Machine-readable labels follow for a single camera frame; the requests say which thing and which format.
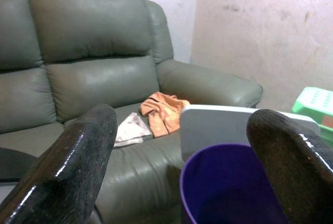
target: orange towel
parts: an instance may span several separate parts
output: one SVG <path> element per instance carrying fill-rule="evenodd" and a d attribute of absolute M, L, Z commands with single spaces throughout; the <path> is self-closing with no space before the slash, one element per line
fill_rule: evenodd
<path fill-rule="evenodd" d="M 149 126 L 154 137 L 167 135 L 179 129 L 179 118 L 187 100 L 179 100 L 159 91 L 150 95 L 140 106 L 143 116 L 148 116 Z"/>

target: leather upholstery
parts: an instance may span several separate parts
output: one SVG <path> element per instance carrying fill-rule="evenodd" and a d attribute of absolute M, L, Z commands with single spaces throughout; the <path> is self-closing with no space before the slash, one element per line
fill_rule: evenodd
<path fill-rule="evenodd" d="M 0 134 L 55 122 L 43 67 L 0 74 Z"/>
<path fill-rule="evenodd" d="M 42 64 L 28 0 L 0 0 L 0 71 Z"/>
<path fill-rule="evenodd" d="M 161 92 L 190 103 L 255 107 L 263 93 L 255 82 L 173 59 L 157 65 L 157 73 Z"/>
<path fill-rule="evenodd" d="M 143 0 L 30 0 L 47 62 L 145 55 L 151 34 Z"/>
<path fill-rule="evenodd" d="M 0 147 L 38 157 L 58 139 L 63 130 L 62 124 L 54 123 L 1 134 Z"/>
<path fill-rule="evenodd" d="M 180 196 L 174 179 L 183 166 L 180 151 L 178 132 L 113 150 L 96 200 L 103 222 L 136 223 L 174 207 Z"/>
<path fill-rule="evenodd" d="M 167 24 L 167 18 L 160 5 L 155 2 L 145 1 L 149 11 L 151 32 L 151 54 L 156 64 L 173 58 L 173 48 Z"/>
<path fill-rule="evenodd" d="M 47 73 L 61 122 L 97 103 L 116 108 L 159 90 L 151 56 L 50 64 Z"/>
<path fill-rule="evenodd" d="M 262 94 L 256 83 L 173 60 L 165 14 L 151 1 L 0 0 L 0 31 L 0 147 L 35 156 L 98 103 L 116 108 L 120 124 L 158 90 L 250 107 Z M 117 148 L 110 160 L 96 202 L 104 224 L 179 221 L 178 133 Z"/>

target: white cloth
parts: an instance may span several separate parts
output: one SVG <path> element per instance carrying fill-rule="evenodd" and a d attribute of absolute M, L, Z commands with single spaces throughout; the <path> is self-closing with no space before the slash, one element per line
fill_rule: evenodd
<path fill-rule="evenodd" d="M 137 113 L 132 112 L 119 126 L 116 141 L 114 143 L 115 147 L 129 145 L 132 143 L 143 142 L 142 137 L 150 135 L 151 132 L 147 125 L 142 121 L 142 119 L 137 115 Z"/>

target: green stool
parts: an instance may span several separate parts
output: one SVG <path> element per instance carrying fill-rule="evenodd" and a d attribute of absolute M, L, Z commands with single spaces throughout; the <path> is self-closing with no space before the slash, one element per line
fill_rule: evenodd
<path fill-rule="evenodd" d="M 291 111 L 316 121 L 321 127 L 321 138 L 333 147 L 333 91 L 306 87 Z"/>

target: purple bucket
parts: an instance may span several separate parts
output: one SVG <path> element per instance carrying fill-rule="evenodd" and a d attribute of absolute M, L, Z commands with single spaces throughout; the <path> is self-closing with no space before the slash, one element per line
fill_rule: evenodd
<path fill-rule="evenodd" d="M 192 155 L 181 174 L 182 224 L 287 224 L 250 146 L 218 144 Z"/>

